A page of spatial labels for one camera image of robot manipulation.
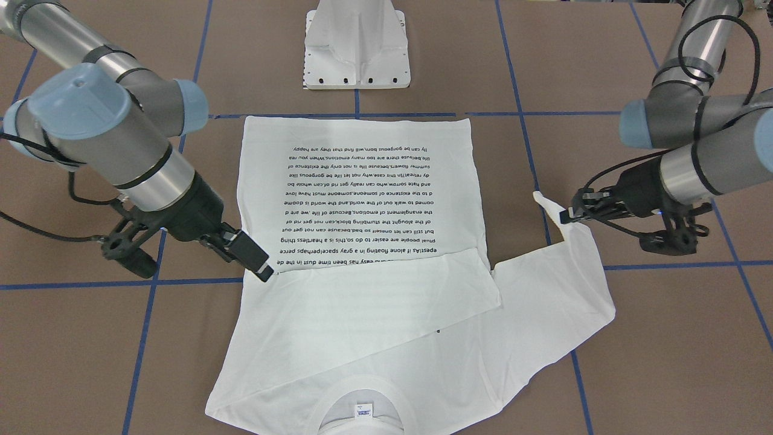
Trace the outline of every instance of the gray cylindrical link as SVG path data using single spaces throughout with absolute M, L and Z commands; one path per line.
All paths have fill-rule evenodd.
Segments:
M 768 110 L 758 110 L 739 119 L 732 127 L 702 139 L 697 158 L 708 183 L 723 194 L 773 180 L 755 142 L 769 143 L 767 134 L 759 135 L 758 123 Z
M 30 45 L 62 68 L 79 64 L 91 50 L 109 43 L 67 10 L 52 4 L 29 8 L 22 17 L 21 30 Z
M 166 137 L 135 105 L 120 124 L 101 135 L 51 140 L 62 154 L 88 163 L 114 186 L 130 183 L 147 173 L 169 146 Z
M 682 83 L 654 87 L 644 100 L 653 148 L 679 148 L 693 142 L 701 95 Z
M 140 210 L 157 211 L 174 204 L 188 191 L 195 172 L 182 154 L 173 149 L 164 166 L 150 178 L 118 191 L 130 197 Z
M 59 4 L 56 0 L 0 0 L 0 33 L 25 42 L 20 21 L 27 9 L 39 3 Z
M 158 74 L 151 70 L 136 70 L 128 74 L 125 74 L 117 82 L 123 87 L 132 87 L 148 83 L 155 83 L 157 81 L 164 81 Z
M 31 113 L 29 113 L 27 101 L 24 101 L 22 105 L 19 106 L 14 123 L 17 136 L 33 141 L 34 143 L 46 143 L 46 138 L 43 135 L 43 129 L 40 127 L 40 123 L 37 122 Z M 48 162 L 51 161 L 51 157 L 36 149 L 27 148 L 26 150 L 39 159 Z
M 744 95 L 710 97 L 700 113 L 699 137 L 719 132 L 733 119 L 744 103 Z
M 738 0 L 712 0 L 710 2 L 694 1 L 689 3 L 684 10 L 684 16 L 679 25 L 679 30 L 677 30 L 676 35 L 674 35 L 674 39 L 671 42 L 671 48 L 669 49 L 663 64 L 669 64 L 671 60 L 679 57 L 679 42 L 691 27 L 714 15 L 739 16 L 741 14 L 739 8 L 740 3 Z M 684 43 L 682 51 L 684 57 L 694 57 L 705 60 L 712 70 L 719 70 L 722 52 L 727 44 L 727 38 L 730 36 L 730 29 L 732 26 L 732 22 L 728 22 L 727 20 L 717 20 L 708 22 L 699 29 L 693 31 Z M 690 72 L 699 77 L 707 76 L 707 74 L 698 74 L 699 71 L 692 68 L 690 68 Z M 704 93 L 710 87 L 708 83 L 699 84 L 699 80 L 691 79 L 682 72 L 680 67 L 672 67 L 667 71 L 663 71 L 657 77 L 653 85 L 661 84 L 668 80 L 679 80 L 696 84 L 704 91 Z
M 143 68 L 142 64 L 134 57 L 121 52 L 110 53 L 100 57 L 97 60 L 97 65 L 113 80 L 117 80 L 127 71 Z
M 142 73 L 150 71 L 137 71 L 127 78 L 134 75 L 147 76 Z M 136 84 L 132 84 L 129 80 L 122 80 L 121 84 L 137 98 L 142 110 L 164 136 L 171 138 L 180 135 L 185 122 L 185 108 L 177 82 L 159 79 L 137 80 Z
M 673 200 L 685 205 L 714 196 L 700 180 L 693 165 L 693 146 L 691 144 L 675 149 L 660 160 L 660 180 L 663 187 Z
M 700 70 L 696 70 L 695 68 L 687 68 L 687 70 L 698 77 L 705 77 L 706 74 L 703 74 Z M 652 82 L 652 86 L 657 86 L 661 83 L 669 82 L 669 81 L 680 81 L 684 83 L 692 84 L 693 86 L 700 89 L 701 92 L 704 94 L 708 93 L 709 88 L 711 87 L 708 82 L 706 81 L 700 81 L 695 80 L 693 78 L 690 78 L 688 75 L 684 74 L 684 71 L 682 71 L 681 68 L 675 67 L 675 68 L 669 68 L 668 70 L 663 71 L 662 73 L 658 74 L 658 77 L 655 79 L 655 81 Z

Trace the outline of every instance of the white t-shirt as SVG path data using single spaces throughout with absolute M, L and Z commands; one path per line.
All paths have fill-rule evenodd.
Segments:
M 260 435 L 446 435 L 497 414 L 542 367 L 615 316 L 590 229 L 558 223 L 561 207 L 538 192 L 535 200 L 558 224 L 564 241 L 496 265 L 492 276 L 502 305 L 440 332 L 246 391 L 242 385 L 260 378 L 261 370 L 232 364 L 234 351 L 265 352 L 251 346 L 267 332 L 250 329 L 243 305 L 206 414 Z M 249 285 L 245 281 L 245 293 Z M 292 327 L 292 319 L 285 321 L 276 327 Z M 348 417 L 336 410 L 353 393 L 358 403 L 373 404 L 372 418 L 356 419 L 354 409 Z

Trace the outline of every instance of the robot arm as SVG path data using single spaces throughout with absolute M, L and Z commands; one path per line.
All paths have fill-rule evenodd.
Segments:
M 708 229 L 695 222 L 697 215 L 711 210 L 704 201 L 773 180 L 773 90 L 755 94 L 755 73 L 746 96 L 707 95 L 722 69 L 731 21 L 752 37 L 758 70 L 759 44 L 737 18 L 741 13 L 737 0 L 687 4 L 649 96 L 621 113 L 624 144 L 667 150 L 646 156 L 653 158 L 624 171 L 617 184 L 598 192 L 589 187 L 601 174 L 596 176 L 579 189 L 562 222 L 596 219 L 635 235 L 645 251 L 693 254 L 697 238 L 708 235 Z M 635 233 L 609 222 L 655 213 L 661 214 L 665 230 Z
M 161 79 L 58 2 L 0 2 L 0 20 L 3 33 L 66 68 L 5 115 L 6 132 L 48 152 L 14 147 L 71 172 L 89 164 L 135 205 L 126 211 L 113 204 L 122 219 L 100 239 L 105 258 L 149 278 L 157 265 L 140 245 L 165 228 L 263 281 L 271 276 L 268 255 L 221 221 L 223 201 L 167 139 L 206 124 L 209 108 L 195 83 Z

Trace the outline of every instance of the black cable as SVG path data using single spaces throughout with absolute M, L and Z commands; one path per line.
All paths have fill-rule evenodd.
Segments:
M 51 152 L 51 156 L 58 162 L 62 163 L 64 165 L 68 166 L 75 166 L 78 167 L 80 165 L 85 165 L 85 162 L 77 162 L 76 160 L 70 160 L 64 156 L 54 145 L 51 144 L 51 139 L 49 139 L 48 132 L 46 130 L 40 130 L 43 134 L 43 140 L 45 140 L 45 147 Z
M 746 98 L 744 99 L 743 105 L 749 104 L 751 99 L 754 97 L 754 94 L 757 92 L 757 83 L 759 82 L 760 78 L 760 41 L 757 38 L 757 35 L 754 33 L 754 30 L 751 29 L 751 27 L 742 19 L 732 16 L 732 15 L 714 15 L 707 19 L 704 19 L 701 22 L 698 22 L 695 26 L 690 27 L 689 30 L 687 30 L 682 36 L 682 39 L 679 41 L 679 49 L 677 50 L 677 56 L 679 61 L 679 67 L 682 68 L 682 72 L 689 78 L 693 80 L 698 80 L 702 82 L 708 82 L 709 84 L 713 84 L 714 77 L 699 77 L 693 73 L 691 73 L 689 70 L 687 70 L 687 65 L 684 63 L 684 43 L 687 41 L 687 37 L 692 33 L 698 30 L 701 26 L 704 26 L 705 24 L 712 22 L 712 21 L 718 21 L 718 20 L 727 20 L 730 22 L 734 22 L 741 26 L 743 28 L 747 35 L 749 35 L 749 38 L 751 38 L 751 44 L 754 46 L 754 74 L 751 78 L 751 88 L 749 89 L 749 93 L 746 95 Z
M 112 203 L 118 200 L 117 198 L 113 198 L 111 200 L 99 201 L 99 200 L 90 200 L 88 198 L 79 197 L 75 193 L 75 172 L 67 173 L 67 193 L 70 194 L 70 198 L 72 198 L 74 201 L 82 204 L 89 204 L 89 205 L 111 205 Z
M 727 50 L 722 50 L 722 59 L 720 59 L 720 67 L 717 68 L 717 74 L 722 74 L 725 60 L 727 60 Z
M 632 165 L 633 163 L 641 162 L 643 160 L 649 160 L 649 159 L 654 159 L 656 157 L 660 157 L 663 154 L 666 154 L 667 152 L 670 152 L 670 151 L 671 151 L 670 149 L 664 149 L 663 151 L 654 152 L 654 153 L 648 154 L 646 156 L 640 156 L 640 157 L 636 157 L 634 159 L 626 160 L 623 163 L 618 163 L 617 165 L 614 165 L 614 166 L 612 166 L 610 168 L 607 168 L 606 170 L 603 170 L 600 173 L 598 173 L 595 176 L 593 176 L 585 184 L 585 186 L 583 186 L 583 190 L 588 189 L 591 186 L 591 184 L 593 184 L 594 181 L 598 180 L 599 178 L 603 177 L 604 175 L 607 175 L 608 173 L 610 173 L 610 172 L 612 172 L 614 170 L 618 170 L 618 169 L 620 169 L 620 168 L 622 168 L 624 166 Z M 658 240 L 659 239 L 658 237 L 653 236 L 652 234 L 641 233 L 641 232 L 629 230 L 626 227 L 622 227 L 621 225 L 618 225 L 618 224 L 615 224 L 613 222 L 610 222 L 606 217 L 603 217 L 603 216 L 601 216 L 599 214 L 595 214 L 593 211 L 590 211 L 586 207 L 586 205 L 585 205 L 585 203 L 583 201 L 578 201 L 578 202 L 579 202 L 580 207 L 582 208 L 582 210 L 585 212 L 585 214 L 590 216 L 592 219 L 594 219 L 596 221 L 599 221 L 599 222 L 601 222 L 604 225 L 607 225 L 608 227 L 614 228 L 614 229 L 616 229 L 618 231 L 622 231 L 622 232 L 626 233 L 627 235 L 632 235 L 632 236 L 634 236 L 636 238 L 640 238 L 640 239 L 646 239 L 646 240 Z
M 56 157 L 53 156 L 53 154 L 51 153 L 50 149 L 47 149 L 45 146 L 42 146 L 39 143 L 35 143 L 35 142 L 31 141 L 31 140 L 24 139 L 24 138 L 18 137 L 16 135 L 10 135 L 10 134 L 8 134 L 6 132 L 0 132 L 0 138 L 7 139 L 7 140 L 12 140 L 14 142 L 21 143 L 24 146 L 27 146 L 27 147 L 32 148 L 32 149 L 37 149 L 38 151 L 43 152 L 43 153 L 45 153 L 48 156 L 52 156 L 53 158 L 56 158 Z M 70 236 L 66 236 L 66 235 L 54 234 L 52 232 L 49 232 L 49 231 L 46 231 L 46 230 L 42 230 L 42 229 L 37 228 L 37 227 L 33 227 L 30 224 L 26 224 L 26 223 L 20 221 L 19 219 L 16 219 L 15 217 L 13 217 L 13 216 L 11 216 L 9 214 L 4 213 L 3 211 L 0 211 L 0 218 L 5 219 L 6 221 L 16 225 L 17 227 L 23 228 L 23 229 L 25 229 L 27 231 L 30 231 L 30 232 L 33 232 L 33 233 L 35 233 L 37 235 L 42 235 L 44 237 L 52 238 L 52 239 L 58 240 L 58 241 L 71 241 L 73 243 L 82 243 L 82 242 L 85 242 L 85 241 L 102 241 L 102 240 L 104 240 L 104 236 L 102 236 L 102 235 L 90 235 L 90 236 L 87 236 L 87 237 L 70 237 Z
M 0 132 L 0 138 L 6 139 L 6 140 L 9 140 L 9 141 L 13 141 L 13 142 L 18 142 L 18 143 L 26 146 L 27 148 L 37 149 L 38 151 L 42 152 L 43 154 L 46 154 L 49 157 L 52 157 L 54 159 L 56 158 L 53 155 L 53 151 L 51 151 L 51 149 L 49 149 L 46 146 L 42 146 L 42 145 L 40 145 L 37 142 L 33 142 L 31 140 L 24 139 L 23 137 L 20 137 L 20 136 L 17 136 L 17 135 L 10 135 L 10 134 L 8 134 L 6 132 Z
M 104 236 L 102 236 L 102 235 L 90 235 L 90 236 L 87 236 L 87 237 L 68 237 L 68 236 L 65 236 L 65 235 L 54 234 L 54 233 L 48 232 L 46 230 L 41 230 L 40 228 L 37 228 L 37 227 L 33 227 L 30 224 L 25 224 L 24 222 L 22 222 L 22 221 L 20 221 L 18 219 L 15 219 L 13 216 L 9 216 L 9 215 L 5 214 L 2 211 L 0 211 L 0 218 L 3 218 L 5 220 L 7 220 L 8 222 L 11 222 L 12 224 L 16 225 L 17 227 L 24 228 L 27 231 L 31 231 L 31 232 L 33 232 L 35 234 L 42 235 L 42 236 L 45 236 L 47 238 L 52 238 L 52 239 L 58 240 L 58 241 L 72 241 L 72 242 L 75 242 L 75 243 L 81 243 L 81 242 L 84 242 L 84 241 L 101 241 L 101 240 L 104 240 Z

